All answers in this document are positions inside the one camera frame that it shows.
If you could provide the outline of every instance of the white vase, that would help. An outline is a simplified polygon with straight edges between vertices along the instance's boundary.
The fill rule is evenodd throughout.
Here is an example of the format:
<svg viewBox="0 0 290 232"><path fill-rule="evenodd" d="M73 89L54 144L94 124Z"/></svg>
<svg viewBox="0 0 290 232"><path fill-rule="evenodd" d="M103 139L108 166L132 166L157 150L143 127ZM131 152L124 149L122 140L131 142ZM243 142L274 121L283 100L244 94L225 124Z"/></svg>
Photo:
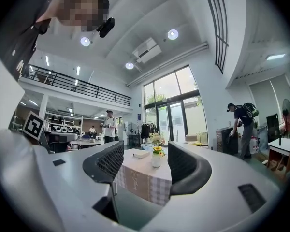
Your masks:
<svg viewBox="0 0 290 232"><path fill-rule="evenodd" d="M158 168L161 166L161 158L161 155L153 154L151 158L151 164L153 165L153 167Z"/></svg>

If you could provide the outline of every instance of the roller blind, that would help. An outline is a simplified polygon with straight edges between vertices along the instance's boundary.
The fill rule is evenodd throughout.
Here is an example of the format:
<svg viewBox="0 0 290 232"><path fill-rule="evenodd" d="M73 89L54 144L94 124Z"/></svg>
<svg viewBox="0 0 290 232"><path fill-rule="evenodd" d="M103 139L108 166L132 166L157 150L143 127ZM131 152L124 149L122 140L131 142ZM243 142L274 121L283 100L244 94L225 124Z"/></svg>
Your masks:
<svg viewBox="0 0 290 232"><path fill-rule="evenodd" d="M280 111L282 112L283 110L282 103L284 99L288 99L290 101L290 87L287 82L286 76L280 75L280 76L270 79L270 81L275 90L275 94L278 99L278 105L279 105Z"/></svg>
<svg viewBox="0 0 290 232"><path fill-rule="evenodd" d="M255 99L255 105L259 110L260 126L266 124L266 117L279 114L277 100L270 80L250 85Z"/></svg>

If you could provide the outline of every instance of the ceiling air conditioning unit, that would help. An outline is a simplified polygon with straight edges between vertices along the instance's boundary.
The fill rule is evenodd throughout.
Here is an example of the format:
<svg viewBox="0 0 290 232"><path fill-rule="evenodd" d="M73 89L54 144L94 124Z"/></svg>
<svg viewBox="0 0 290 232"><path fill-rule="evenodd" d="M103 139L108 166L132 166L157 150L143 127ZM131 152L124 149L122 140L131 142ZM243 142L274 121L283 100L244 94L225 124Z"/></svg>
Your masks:
<svg viewBox="0 0 290 232"><path fill-rule="evenodd" d="M137 57L138 63L146 63L155 56L161 53L160 46L152 39L144 41L138 48L136 48L133 54Z"/></svg>

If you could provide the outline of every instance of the man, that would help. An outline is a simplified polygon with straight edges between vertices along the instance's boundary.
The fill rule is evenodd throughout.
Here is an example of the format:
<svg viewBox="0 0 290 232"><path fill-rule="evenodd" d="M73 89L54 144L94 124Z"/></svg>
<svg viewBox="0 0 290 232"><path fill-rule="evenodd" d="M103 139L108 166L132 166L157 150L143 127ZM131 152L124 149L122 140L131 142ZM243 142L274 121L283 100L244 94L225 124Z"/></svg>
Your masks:
<svg viewBox="0 0 290 232"><path fill-rule="evenodd" d="M84 31L101 30L108 9L108 0L19 0L0 25L0 59L18 80L52 18Z"/></svg>
<svg viewBox="0 0 290 232"><path fill-rule="evenodd" d="M104 122L105 127L104 142L109 143L115 140L116 119L113 117L113 112L107 110L108 119Z"/></svg>
<svg viewBox="0 0 290 232"><path fill-rule="evenodd" d="M93 133L95 132L95 127L92 126L92 127L89 129L89 132L93 134Z"/></svg>
<svg viewBox="0 0 290 232"><path fill-rule="evenodd" d="M234 126L233 126L233 134L234 136L238 126L244 125L244 132L241 140L241 159L248 159L251 158L250 150L249 150L249 143L252 136L252 131L254 127L253 119L249 118L246 114L246 110L243 106L237 105L235 106L233 103L228 104L227 112L234 112Z"/></svg>

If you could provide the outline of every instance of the round ceiling light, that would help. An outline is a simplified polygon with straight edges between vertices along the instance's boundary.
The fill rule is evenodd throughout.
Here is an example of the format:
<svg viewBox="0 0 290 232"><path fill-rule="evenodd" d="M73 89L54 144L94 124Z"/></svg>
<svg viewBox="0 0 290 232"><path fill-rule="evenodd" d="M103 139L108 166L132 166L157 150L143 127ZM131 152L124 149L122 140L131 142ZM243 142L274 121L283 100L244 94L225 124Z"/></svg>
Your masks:
<svg viewBox="0 0 290 232"><path fill-rule="evenodd" d="M170 40L175 40L175 39L177 39L177 37L178 37L178 32L177 32L177 30L172 29L172 30L170 30L170 31L168 32L168 38L169 38Z"/></svg>
<svg viewBox="0 0 290 232"><path fill-rule="evenodd" d="M127 68L128 70L133 69L133 67L134 67L134 64L132 64L132 63L126 63L126 68Z"/></svg>
<svg viewBox="0 0 290 232"><path fill-rule="evenodd" d="M82 37L82 38L81 38L81 44L82 44L83 46L89 46L89 45L90 45L90 40L89 40L89 38L87 38L87 37Z"/></svg>

